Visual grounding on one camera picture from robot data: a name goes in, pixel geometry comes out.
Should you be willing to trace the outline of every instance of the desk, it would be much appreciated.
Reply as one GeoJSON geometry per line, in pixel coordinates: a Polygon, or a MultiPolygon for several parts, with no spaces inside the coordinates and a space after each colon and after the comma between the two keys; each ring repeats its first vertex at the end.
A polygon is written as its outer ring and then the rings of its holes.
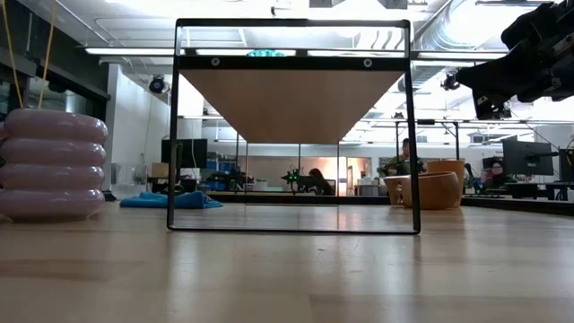
{"type": "Polygon", "coordinates": [[[568,188],[574,189],[574,183],[553,182],[553,183],[508,183],[508,192],[512,198],[547,197],[548,200],[555,199],[554,190],[559,189],[561,201],[568,201],[568,188]]]}
{"type": "Polygon", "coordinates": [[[355,196],[385,196],[387,187],[384,185],[355,185],[353,187],[355,196]]]}
{"type": "MultiPolygon", "coordinates": [[[[169,186],[169,179],[168,178],[147,178],[148,184],[152,184],[152,193],[158,193],[163,190],[168,189],[169,186]]],[[[196,191],[196,180],[195,179],[180,179],[179,185],[182,189],[186,192],[195,192],[196,191]]]]}
{"type": "Polygon", "coordinates": [[[296,193],[293,192],[268,192],[268,191],[207,191],[208,196],[233,196],[233,195],[248,195],[248,196],[317,196],[315,193],[296,193]]]}

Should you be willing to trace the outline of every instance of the wooden table surface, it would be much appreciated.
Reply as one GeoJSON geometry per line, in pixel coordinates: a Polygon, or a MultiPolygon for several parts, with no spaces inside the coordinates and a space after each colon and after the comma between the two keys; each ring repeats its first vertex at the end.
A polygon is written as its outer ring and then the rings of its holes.
{"type": "Polygon", "coordinates": [[[112,203],[85,222],[0,224],[2,322],[574,322],[568,217],[463,207],[424,213],[419,237],[170,232],[164,219],[112,203]]]}

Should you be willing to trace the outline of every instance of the ceiling duct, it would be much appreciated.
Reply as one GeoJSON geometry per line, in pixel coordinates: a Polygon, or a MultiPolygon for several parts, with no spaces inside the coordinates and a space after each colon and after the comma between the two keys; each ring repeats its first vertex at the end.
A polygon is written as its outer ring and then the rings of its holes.
{"type": "Polygon", "coordinates": [[[309,8],[333,8],[344,0],[309,0],[309,8]]]}
{"type": "Polygon", "coordinates": [[[386,9],[402,9],[406,10],[408,7],[407,0],[378,0],[386,9]]]}
{"type": "MultiPolygon", "coordinates": [[[[493,9],[476,4],[475,0],[452,0],[439,10],[426,28],[422,27],[422,34],[415,36],[413,48],[421,51],[476,49],[500,34],[521,13],[516,7],[493,9]],[[485,17],[489,17],[488,23],[485,23],[485,17]]],[[[443,69],[442,66],[417,66],[413,69],[413,89],[416,91],[443,69]]],[[[404,92],[404,79],[398,87],[404,92]]]]}

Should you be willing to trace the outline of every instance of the ceiling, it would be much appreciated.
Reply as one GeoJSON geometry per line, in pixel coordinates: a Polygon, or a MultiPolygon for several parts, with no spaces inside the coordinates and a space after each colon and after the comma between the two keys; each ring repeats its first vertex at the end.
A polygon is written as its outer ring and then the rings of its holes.
{"type": "MultiPolygon", "coordinates": [[[[51,0],[19,0],[49,21],[51,0]]],[[[57,0],[57,27],[86,47],[172,48],[177,18],[272,18],[329,19],[408,19],[413,23],[413,47],[419,50],[501,50],[500,33],[532,6],[484,6],[475,0],[413,0],[407,10],[385,9],[377,0],[344,0],[332,8],[311,8],[315,0],[57,0]]],[[[328,47],[344,47],[350,41],[340,32],[324,38],[328,47]]],[[[261,43],[257,34],[238,29],[192,32],[194,47],[245,47],[261,43]]],[[[274,35],[274,41],[288,41],[288,35],[274,35]]],[[[389,41],[382,41],[388,46],[389,41]]],[[[168,57],[114,57],[133,79],[146,80],[153,74],[170,74],[168,57]]],[[[440,81],[445,70],[457,64],[413,66],[414,102],[417,118],[473,118],[474,105],[468,89],[445,92],[440,81]]],[[[369,118],[391,118],[403,112],[404,89],[396,83],[370,110],[369,118]]],[[[206,104],[210,113],[216,111],[206,104]]],[[[520,117],[544,118],[544,108],[513,102],[520,117]]],[[[348,137],[371,140],[394,134],[394,129],[377,128],[372,122],[359,122],[348,137]]],[[[445,129],[437,129],[443,134],[445,129]]]]}

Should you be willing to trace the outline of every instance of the glass panel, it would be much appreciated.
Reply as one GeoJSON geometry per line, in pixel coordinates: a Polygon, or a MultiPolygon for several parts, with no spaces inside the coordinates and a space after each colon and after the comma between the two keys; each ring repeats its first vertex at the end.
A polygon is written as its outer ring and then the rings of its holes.
{"type": "Polygon", "coordinates": [[[28,108],[37,108],[39,96],[44,88],[42,98],[42,109],[79,113],[96,118],[103,118],[105,113],[103,108],[92,100],[84,98],[75,92],[67,90],[54,82],[42,81],[35,77],[30,79],[30,90],[28,94],[28,108]]]}
{"type": "Polygon", "coordinates": [[[255,183],[254,194],[292,195],[297,191],[298,168],[297,144],[249,144],[247,170],[255,183]]]}
{"type": "Polygon", "coordinates": [[[305,196],[336,196],[341,189],[346,190],[346,179],[341,179],[341,174],[346,176],[345,170],[345,158],[337,161],[336,144],[302,144],[300,173],[306,181],[300,183],[299,192],[305,196]]]}
{"type": "Polygon", "coordinates": [[[240,193],[254,187],[253,180],[247,177],[247,144],[229,124],[221,121],[205,120],[202,137],[207,139],[207,169],[201,170],[201,186],[212,194],[240,193]]]}
{"type": "MultiPolygon", "coordinates": [[[[315,49],[317,56],[335,55],[326,52],[331,49],[342,50],[337,54],[341,56],[372,56],[389,51],[403,57],[404,50],[404,30],[389,27],[185,27],[182,36],[181,47],[196,48],[198,55],[243,56],[255,49],[315,49]]],[[[269,50],[250,55],[291,56],[295,51],[269,50]]]]}
{"type": "Polygon", "coordinates": [[[8,113],[8,104],[10,101],[10,84],[0,81],[0,113],[8,113]]]}
{"type": "Polygon", "coordinates": [[[139,196],[147,186],[147,165],[111,164],[111,192],[117,199],[139,196]]]}

